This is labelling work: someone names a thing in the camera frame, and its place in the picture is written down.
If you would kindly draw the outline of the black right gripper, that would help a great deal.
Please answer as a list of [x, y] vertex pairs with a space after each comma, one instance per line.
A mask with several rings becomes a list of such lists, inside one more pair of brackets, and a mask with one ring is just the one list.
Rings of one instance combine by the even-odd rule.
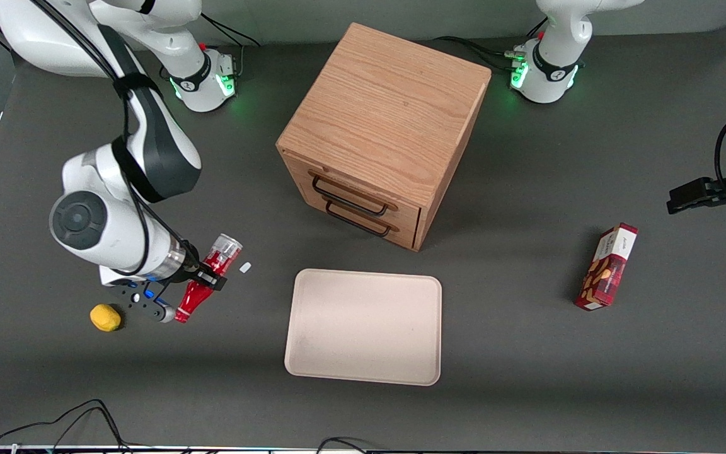
[[198, 282], [213, 291], [221, 291], [225, 285], [226, 270], [213, 270], [199, 260], [198, 250], [190, 242], [181, 243], [185, 256], [181, 267], [176, 271], [176, 282]]

